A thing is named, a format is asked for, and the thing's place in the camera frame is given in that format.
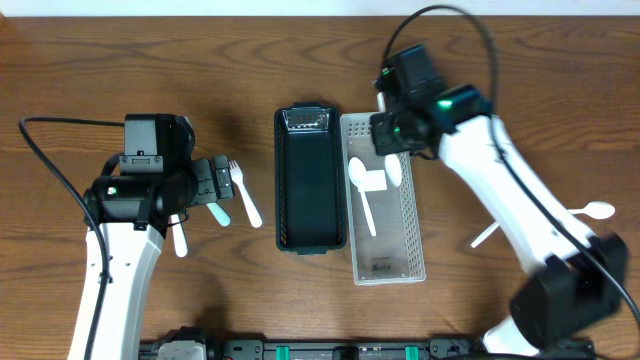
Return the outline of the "white spoon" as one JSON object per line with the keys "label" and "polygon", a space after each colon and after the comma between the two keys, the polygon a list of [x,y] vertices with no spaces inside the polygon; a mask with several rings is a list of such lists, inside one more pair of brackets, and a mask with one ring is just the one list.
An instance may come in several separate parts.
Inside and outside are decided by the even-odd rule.
{"label": "white spoon", "polygon": [[[384,113],[386,111],[386,104],[382,92],[378,92],[376,94],[376,100],[378,110]],[[396,154],[389,154],[385,156],[385,172],[390,183],[395,188],[399,188],[403,180],[403,175],[401,163]]]}
{"label": "white spoon", "polygon": [[377,235],[373,215],[365,193],[365,185],[367,183],[367,170],[364,163],[357,157],[352,157],[348,163],[348,173],[351,182],[356,186],[363,205],[364,216],[369,228],[370,234],[375,237]]}

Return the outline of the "white spoon diagonal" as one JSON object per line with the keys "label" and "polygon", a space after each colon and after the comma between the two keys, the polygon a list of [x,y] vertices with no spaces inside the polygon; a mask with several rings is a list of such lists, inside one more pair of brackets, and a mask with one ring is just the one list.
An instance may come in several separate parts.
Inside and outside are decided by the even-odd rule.
{"label": "white spoon diagonal", "polygon": [[472,248],[478,247],[482,242],[488,239],[496,229],[498,229],[500,225],[497,222],[494,222],[490,226],[488,226],[482,233],[480,233],[470,244]]}

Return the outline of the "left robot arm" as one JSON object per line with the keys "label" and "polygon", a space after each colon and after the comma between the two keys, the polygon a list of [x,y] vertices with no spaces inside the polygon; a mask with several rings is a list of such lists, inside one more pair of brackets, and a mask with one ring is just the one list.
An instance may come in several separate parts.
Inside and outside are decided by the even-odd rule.
{"label": "left robot arm", "polygon": [[84,195],[87,265],[69,356],[135,359],[150,280],[168,234],[177,256],[188,253],[183,224],[205,205],[222,226],[218,202],[234,190],[224,155],[195,160],[195,133],[185,116],[129,114],[124,150],[110,157]]}

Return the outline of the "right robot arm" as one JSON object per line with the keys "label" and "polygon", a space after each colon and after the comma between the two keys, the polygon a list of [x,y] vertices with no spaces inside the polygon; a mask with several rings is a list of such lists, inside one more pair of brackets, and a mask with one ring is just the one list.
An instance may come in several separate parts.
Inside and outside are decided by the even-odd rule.
{"label": "right robot arm", "polygon": [[626,304],[628,251],[598,237],[551,193],[472,85],[377,85],[371,118],[378,154],[428,148],[476,194],[502,228],[528,280],[508,316],[482,337],[491,354],[533,356]]}

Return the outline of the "white plastic fork right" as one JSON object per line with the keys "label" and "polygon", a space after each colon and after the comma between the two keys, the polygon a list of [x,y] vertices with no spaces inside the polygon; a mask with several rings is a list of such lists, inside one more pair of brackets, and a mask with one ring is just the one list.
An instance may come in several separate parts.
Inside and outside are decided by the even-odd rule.
{"label": "white plastic fork right", "polygon": [[237,186],[240,192],[249,222],[252,227],[260,228],[263,224],[262,217],[259,214],[258,209],[255,206],[255,203],[253,202],[253,199],[245,186],[243,172],[239,164],[235,160],[231,160],[229,162],[229,165],[231,180]]}

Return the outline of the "mint green plastic fork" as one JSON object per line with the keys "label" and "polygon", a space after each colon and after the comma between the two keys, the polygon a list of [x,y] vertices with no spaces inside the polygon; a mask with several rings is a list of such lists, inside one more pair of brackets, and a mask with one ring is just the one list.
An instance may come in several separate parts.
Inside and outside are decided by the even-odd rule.
{"label": "mint green plastic fork", "polygon": [[208,203],[207,208],[220,226],[227,227],[231,224],[231,218],[229,214],[218,203]]}

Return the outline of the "black plastic basket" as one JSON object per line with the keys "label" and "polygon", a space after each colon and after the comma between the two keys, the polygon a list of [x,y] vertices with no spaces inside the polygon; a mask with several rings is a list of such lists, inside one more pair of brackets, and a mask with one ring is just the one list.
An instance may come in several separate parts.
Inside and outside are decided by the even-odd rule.
{"label": "black plastic basket", "polygon": [[345,246],[339,111],[296,102],[274,113],[276,246],[319,255]]}

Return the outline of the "white spoon horizontal far right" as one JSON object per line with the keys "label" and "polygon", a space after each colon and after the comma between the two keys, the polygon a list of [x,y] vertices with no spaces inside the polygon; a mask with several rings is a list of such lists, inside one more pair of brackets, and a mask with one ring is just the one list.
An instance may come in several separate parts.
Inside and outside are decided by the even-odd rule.
{"label": "white spoon horizontal far right", "polygon": [[582,208],[569,209],[568,212],[573,215],[586,215],[596,220],[605,220],[615,214],[616,208],[607,202],[591,201]]}

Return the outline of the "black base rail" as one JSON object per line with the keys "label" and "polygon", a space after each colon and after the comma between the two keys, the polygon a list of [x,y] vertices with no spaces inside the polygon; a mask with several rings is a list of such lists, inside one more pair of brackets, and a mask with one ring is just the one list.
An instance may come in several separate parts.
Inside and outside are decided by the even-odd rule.
{"label": "black base rail", "polygon": [[448,360],[509,359],[490,353],[478,339],[436,336],[417,342],[221,341],[199,328],[182,327],[142,343],[140,360]]}

